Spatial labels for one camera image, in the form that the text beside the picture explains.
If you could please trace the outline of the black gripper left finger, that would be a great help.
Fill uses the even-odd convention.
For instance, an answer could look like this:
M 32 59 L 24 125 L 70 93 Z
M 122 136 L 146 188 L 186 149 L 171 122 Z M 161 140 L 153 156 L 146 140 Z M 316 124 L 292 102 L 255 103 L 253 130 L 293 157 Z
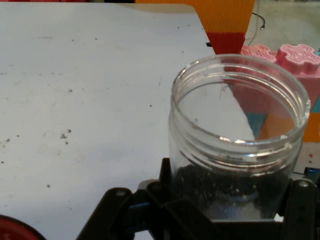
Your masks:
M 162 160 L 158 181 L 131 192 L 109 189 L 81 230 L 79 240 L 133 240 L 148 231 L 155 240 L 210 240 L 211 222 L 168 188 L 170 161 Z

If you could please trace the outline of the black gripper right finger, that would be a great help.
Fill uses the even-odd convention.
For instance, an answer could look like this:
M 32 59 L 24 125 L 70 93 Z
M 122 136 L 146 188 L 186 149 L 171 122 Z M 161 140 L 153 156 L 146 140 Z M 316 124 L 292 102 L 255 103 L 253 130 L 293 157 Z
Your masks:
M 292 180 L 276 240 L 315 240 L 318 187 L 309 179 Z

